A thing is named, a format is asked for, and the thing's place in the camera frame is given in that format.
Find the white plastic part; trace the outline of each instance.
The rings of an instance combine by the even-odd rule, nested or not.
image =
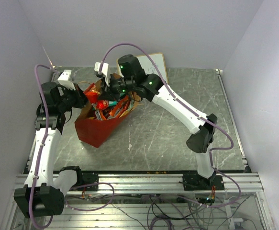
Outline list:
[[[198,174],[204,178],[210,178],[214,172],[214,169],[211,166],[210,154],[209,151],[212,147],[212,144],[209,145],[205,153],[196,153],[196,160],[198,165]]]
[[[41,128],[36,131],[36,146],[34,150],[34,156],[32,160],[32,166],[29,172],[29,175],[24,184],[27,184],[29,187],[32,187],[34,171],[37,162],[37,155],[39,151],[40,144],[45,134],[45,128]],[[47,186],[54,186],[53,184],[53,169],[54,161],[56,159],[56,147],[58,141],[60,140],[61,133],[58,129],[48,129],[48,136],[45,141],[45,146],[43,147],[42,156],[40,159],[40,165],[38,170],[38,178],[36,186],[41,186],[42,183],[46,183]]]
[[[65,170],[59,173],[59,176],[54,180],[54,188],[58,188],[64,196],[70,188],[77,182],[77,172],[74,170]]]
[[[100,62],[96,62],[95,72],[99,72],[100,64],[101,64]],[[105,76],[105,83],[107,84],[107,86],[110,86],[111,78],[109,75],[109,64],[108,63],[103,63],[102,74]]]
[[[190,131],[191,134],[195,134],[199,131],[199,126],[204,125],[204,121],[198,119],[191,111],[182,106],[179,102],[174,100],[171,94],[168,92],[165,86],[162,86],[158,90],[159,94],[153,97],[152,102],[162,106],[164,109],[169,111],[173,116],[175,116],[178,120],[180,120]],[[193,106],[191,106],[188,102],[186,102],[183,98],[179,97],[179,99],[189,106],[192,110],[198,113],[201,117],[206,118],[206,114],[197,110]]]
[[[206,119],[206,114],[197,110],[195,107],[186,102],[183,98],[179,97],[171,88],[170,90],[179,98],[185,105],[199,114],[199,117]],[[195,134],[200,129],[199,127],[204,125],[204,121],[198,119],[191,111],[182,106],[178,101],[176,101],[165,86],[162,86],[158,90],[159,94],[153,97],[152,102],[162,106],[164,109],[169,111],[173,116],[180,120],[190,131],[191,134]],[[214,169],[211,166],[209,145],[206,153],[196,153],[196,159],[198,164],[198,174],[204,178],[209,178],[214,172]]]
[[[66,88],[70,90],[76,90],[73,84],[73,77],[71,76],[71,70],[64,70],[64,72],[59,76],[57,81],[65,86]]]

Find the black bracket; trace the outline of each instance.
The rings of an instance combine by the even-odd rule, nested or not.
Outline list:
[[[26,218],[29,215],[29,197],[31,188],[17,188],[14,200]],[[64,195],[52,186],[36,187],[33,196],[33,214],[35,217],[60,215],[64,209]]]
[[[215,186],[215,190],[224,190],[224,183],[222,176],[213,175],[209,179],[203,178],[197,172],[184,174],[182,177],[184,191],[198,191],[198,190],[212,190],[212,186]]]
[[[83,173],[83,181],[84,181],[84,184],[98,183],[99,182],[99,176],[97,174],[95,174],[94,172],[91,172],[91,173],[84,172]],[[96,192],[97,190],[98,190],[97,185],[86,187],[86,191]]]

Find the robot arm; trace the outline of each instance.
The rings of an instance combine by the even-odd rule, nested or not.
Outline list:
[[[34,187],[32,205],[34,217],[60,215],[64,209],[64,197],[67,192],[72,186],[83,184],[82,172],[78,166],[61,169],[59,176],[55,180],[53,179],[56,148],[66,120],[64,113],[71,111],[73,107],[82,108],[87,102],[83,91],[72,82],[70,70],[65,70],[58,78],[58,82],[59,84],[54,82],[42,84],[49,111],[48,135],[39,160],[38,152],[46,130],[45,110],[43,105],[40,105],[35,120],[36,147],[32,166],[24,187],[15,189],[14,192],[14,200],[26,218],[30,217],[29,198],[36,168],[38,168],[38,177]]]
[[[211,148],[215,129],[213,126],[197,118],[191,111],[182,106],[177,99],[195,111],[200,117],[214,124],[217,123],[217,117],[214,114],[207,116],[205,113],[198,111],[184,99],[180,98],[170,86],[164,85],[158,75],[146,75],[138,59],[133,55],[121,57],[118,59],[118,65],[124,77],[120,79],[111,78],[109,80],[109,77],[107,75],[104,76],[103,73],[101,77],[104,80],[100,98],[116,100],[120,93],[133,91],[140,97],[146,98],[150,102],[154,102],[169,111],[190,131],[191,136],[186,141],[186,144],[189,149],[196,153],[198,174],[207,179],[207,183],[212,181],[215,172],[211,165],[209,149]]]

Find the gray table surface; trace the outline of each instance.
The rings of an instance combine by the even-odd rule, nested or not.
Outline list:
[[[75,82],[95,82],[93,68],[60,68],[73,70]],[[207,115],[214,113],[218,125],[233,138],[235,146],[227,151],[214,151],[215,166],[220,170],[243,170],[241,150],[223,90],[213,69],[167,69],[171,88],[182,98]],[[79,165],[88,171],[167,171],[195,170],[195,153],[186,146],[188,129],[162,107],[143,99],[111,136],[95,148],[78,139],[74,121],[80,109],[73,109],[65,124],[57,149],[54,170]],[[230,146],[220,131],[214,135],[214,146]]]

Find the metal platform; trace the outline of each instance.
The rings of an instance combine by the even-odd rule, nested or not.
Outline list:
[[[260,221],[256,221],[256,225],[258,226],[257,229],[274,230],[275,228],[270,215],[270,210],[266,203],[263,186],[258,174],[231,173],[228,175],[240,185],[243,198],[249,195],[252,197],[252,200],[249,200],[248,204],[245,204],[243,208],[240,209],[241,213],[253,212],[254,210],[253,215],[258,215],[257,218],[259,217],[261,219]],[[17,177],[15,188],[23,187],[26,176],[27,175],[19,175]],[[139,203],[126,204],[126,199],[123,197],[129,196],[131,197],[131,202],[134,202],[134,200],[137,200],[138,198],[132,199],[132,196],[138,197],[138,195],[149,197],[150,195],[161,194],[162,196],[168,197],[181,194],[188,197],[194,197],[210,193],[208,190],[184,191],[183,185],[179,183],[179,181],[182,180],[182,176],[182,174],[99,174],[99,182],[107,182],[113,185],[115,189],[114,203],[116,204],[114,204],[114,206],[108,205],[106,208],[94,212],[79,212],[70,208],[65,208],[62,215],[54,217],[49,229],[140,230],[145,227],[147,230],[147,213],[151,203],[141,204],[140,202],[143,202],[142,198],[139,199]],[[216,196],[220,197],[223,200],[222,202],[226,203],[227,199],[236,196],[238,190],[236,185],[229,179],[224,177],[223,181],[225,190],[216,191]],[[68,196],[78,196],[81,195],[81,193],[81,191],[69,191]],[[109,194],[112,194],[112,190],[106,185],[100,185],[97,191],[89,192],[90,196],[98,197]],[[172,204],[158,205],[167,215],[177,218],[180,216],[180,213],[177,212]],[[184,215],[190,213],[187,203],[180,204],[174,202],[174,205],[177,206]],[[75,202],[72,206],[85,209],[100,207],[101,204],[84,204]],[[5,225],[2,229],[20,230],[22,229],[22,224],[26,226],[24,229],[34,229],[31,226],[30,221],[23,217],[23,214],[17,208],[12,197],[9,209],[11,215],[6,218]],[[236,224],[243,223],[243,225],[245,225],[245,221],[242,219],[243,216],[240,213],[237,213],[238,216],[236,215],[236,217],[234,216],[233,218],[228,219],[228,217],[234,213],[234,210],[234,206],[213,209],[213,217],[211,217],[211,210],[207,208],[204,211],[204,217],[202,217],[203,213],[200,213],[200,215],[201,219],[205,220],[205,222],[209,222],[210,220],[211,224],[208,226],[209,230],[216,230],[222,222],[224,223],[218,228],[218,230],[234,230]],[[156,207],[154,207],[154,211],[156,214],[160,214],[160,211]],[[154,215],[150,210],[148,216],[149,223],[153,218]],[[40,221],[42,224],[45,224],[48,221],[48,218],[42,218]],[[190,217],[189,221],[192,226],[197,226],[195,218]],[[174,225],[175,230],[182,230],[190,227],[184,220],[172,220],[171,222]],[[153,230],[166,230],[166,226],[167,225],[164,221],[158,221],[153,227]]]

